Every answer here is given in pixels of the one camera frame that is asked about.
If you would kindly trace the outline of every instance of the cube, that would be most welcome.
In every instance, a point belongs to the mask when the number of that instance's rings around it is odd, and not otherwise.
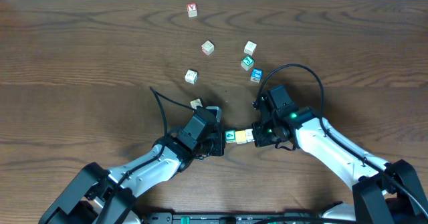
[[[196,80],[198,80],[198,73],[193,70],[187,70],[185,80],[188,83],[196,84]]]
[[[263,70],[254,69],[253,73],[251,74],[250,80],[252,82],[260,83],[261,76],[263,75]]]
[[[241,61],[241,66],[243,67],[243,69],[245,70],[249,70],[250,68],[252,68],[254,65],[254,59],[251,58],[250,56],[245,57],[242,61]]]
[[[257,47],[257,44],[253,43],[252,41],[248,41],[247,45],[243,49],[243,52],[249,55],[253,55],[255,47]]]
[[[254,141],[253,129],[245,130],[245,134],[247,135],[247,142],[253,142]]]
[[[194,108],[194,109],[196,109],[196,106],[203,107],[203,106],[202,106],[202,101],[201,101],[201,99],[197,99],[197,100],[193,100],[193,101],[191,101],[191,102],[190,102],[190,106],[191,106],[192,108]]]
[[[206,41],[202,45],[202,52],[205,53],[206,55],[212,54],[214,52],[214,44],[211,43],[209,40]]]
[[[235,132],[236,144],[245,144],[247,142],[247,134],[245,130]]]
[[[198,16],[198,8],[196,7],[196,3],[187,4],[187,14],[189,14],[189,17]]]
[[[228,130],[225,132],[226,143],[234,143],[235,142],[235,131]]]

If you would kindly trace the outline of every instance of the wooden table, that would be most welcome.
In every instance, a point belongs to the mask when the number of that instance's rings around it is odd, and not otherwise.
[[[38,221],[89,162],[108,168],[150,150],[163,124],[149,86],[185,104],[202,98],[224,125],[247,128],[259,118],[259,84],[240,66],[248,40],[265,76],[289,63],[316,71],[327,119],[371,153],[410,162],[428,191],[427,0],[0,0],[1,222]],[[199,72],[194,86],[188,69]],[[303,70],[276,84],[319,107]],[[191,117],[164,106],[170,128]],[[228,144],[138,206],[283,211],[340,200],[352,203],[348,187],[309,154]]]

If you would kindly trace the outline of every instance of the cable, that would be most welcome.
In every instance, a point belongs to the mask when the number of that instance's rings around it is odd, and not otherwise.
[[[316,79],[316,81],[318,82],[318,85],[320,87],[320,98],[321,98],[321,103],[320,103],[320,125],[322,130],[324,131],[325,135],[330,137],[338,146],[342,147],[344,150],[348,151],[351,155],[355,156],[358,160],[360,160],[363,164],[368,165],[369,167],[371,167],[372,169],[374,169],[375,171],[377,171],[379,174],[381,174],[384,178],[386,178],[386,180],[388,180],[392,185],[396,186],[396,188],[398,188],[400,191],[402,191],[404,194],[406,194],[406,196],[408,196],[410,199],[412,199],[416,205],[420,208],[420,210],[422,211],[422,213],[424,214],[425,218],[428,219],[428,212],[427,209],[424,208],[424,206],[422,206],[420,200],[418,200],[415,195],[407,188],[404,187],[403,185],[401,185],[400,183],[398,183],[398,181],[396,181],[395,179],[393,179],[392,177],[390,177],[383,169],[379,168],[377,165],[373,164],[372,162],[368,161],[366,157],[360,156],[358,153],[355,153],[355,151],[351,150],[350,148],[348,148],[347,146],[345,146],[343,143],[341,143],[341,141],[337,140],[328,129],[326,129],[326,127],[324,126],[324,123],[322,121],[322,115],[323,115],[323,111],[324,111],[324,87],[322,86],[322,82],[321,79],[316,75],[316,73],[311,70],[310,68],[303,66],[301,64],[286,64],[283,66],[278,67],[277,69],[275,69],[274,71],[272,71],[267,77],[266,79],[263,81],[263,83],[260,86],[259,92],[257,93],[257,98],[255,99],[255,102],[253,103],[254,107],[257,109],[259,108],[259,104],[260,104],[260,98],[261,98],[261,91],[263,90],[263,87],[265,85],[265,83],[267,82],[267,80],[274,75],[276,72],[284,69],[284,68],[289,68],[289,67],[298,67],[298,68],[303,68],[307,71],[309,71]]]
[[[160,108],[160,113],[162,114],[162,120],[163,120],[163,128],[164,128],[164,136],[163,136],[163,140],[165,140],[165,138],[169,135],[172,134],[173,132],[176,132],[177,129],[172,129],[170,133],[168,133],[168,124],[167,124],[167,117],[165,116],[165,111],[163,109],[161,100],[159,100],[159,97],[164,98],[165,100],[168,100],[169,102],[172,102],[173,104],[177,104],[179,106],[182,107],[186,107],[186,108],[190,108],[191,110],[193,110],[191,107],[188,107],[184,104],[180,104],[178,102],[175,102],[174,100],[171,100],[165,96],[163,96],[162,94],[159,94],[157,91],[155,91],[152,87],[150,87],[150,90],[153,92],[154,97],[156,98],[156,101],[158,102],[159,108]],[[162,147],[160,148],[159,153],[154,156],[153,158],[151,158],[150,160],[139,164],[138,166],[135,166],[134,168],[130,169],[129,171],[126,171],[125,174],[122,176],[122,178],[120,178],[120,180],[117,182],[117,184],[114,186],[112,193],[110,194],[110,197],[108,198],[108,200],[106,201],[106,204],[104,205],[104,208],[101,210],[99,216],[98,216],[98,220],[96,222],[96,224],[101,224],[104,223],[103,220],[105,218],[106,213],[108,212],[108,209],[110,208],[111,202],[113,197],[116,195],[116,193],[119,191],[120,186],[122,185],[122,183],[136,170],[144,167],[147,164],[150,164],[151,162],[159,159],[159,157],[161,157],[163,150],[165,149],[165,141],[162,144]]]
[[[347,221],[331,218],[317,218],[317,217],[274,217],[258,221],[254,224],[268,224],[277,223],[282,221],[289,222],[310,222],[310,223],[337,223],[337,224],[361,224],[361,222]]]

